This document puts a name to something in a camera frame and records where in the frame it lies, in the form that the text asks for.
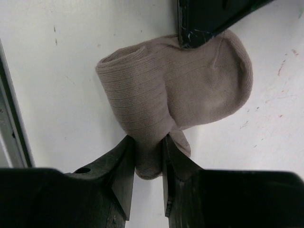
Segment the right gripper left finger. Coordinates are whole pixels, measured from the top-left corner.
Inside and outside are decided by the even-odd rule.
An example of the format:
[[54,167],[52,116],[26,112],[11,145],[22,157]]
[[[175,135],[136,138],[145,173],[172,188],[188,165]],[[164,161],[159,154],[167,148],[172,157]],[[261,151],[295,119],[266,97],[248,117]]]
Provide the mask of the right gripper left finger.
[[135,142],[73,173],[47,168],[0,170],[3,228],[123,228],[130,218]]

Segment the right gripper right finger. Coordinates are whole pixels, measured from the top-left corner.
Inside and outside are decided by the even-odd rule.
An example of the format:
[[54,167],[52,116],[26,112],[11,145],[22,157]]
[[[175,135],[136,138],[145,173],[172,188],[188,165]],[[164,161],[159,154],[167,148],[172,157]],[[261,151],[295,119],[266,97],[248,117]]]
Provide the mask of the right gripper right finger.
[[165,216],[171,228],[301,228],[304,182],[284,171],[205,170],[162,141]]

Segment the mauve sock with red stripe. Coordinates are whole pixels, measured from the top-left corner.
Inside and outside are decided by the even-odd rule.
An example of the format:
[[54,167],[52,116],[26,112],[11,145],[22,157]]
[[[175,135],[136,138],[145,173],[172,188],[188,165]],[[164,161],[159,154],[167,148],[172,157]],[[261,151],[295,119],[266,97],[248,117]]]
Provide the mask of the mauve sock with red stripe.
[[249,55],[230,30],[195,49],[180,48],[176,35],[148,40],[115,51],[95,70],[118,123],[136,142],[135,171],[145,180],[162,174],[165,136],[190,156],[183,131],[234,114],[253,84]]

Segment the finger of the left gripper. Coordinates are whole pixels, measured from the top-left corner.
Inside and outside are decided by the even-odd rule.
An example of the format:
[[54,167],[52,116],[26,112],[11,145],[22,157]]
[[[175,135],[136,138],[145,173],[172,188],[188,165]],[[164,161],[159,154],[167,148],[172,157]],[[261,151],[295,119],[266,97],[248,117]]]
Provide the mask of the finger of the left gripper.
[[271,0],[179,0],[178,40],[198,48]]

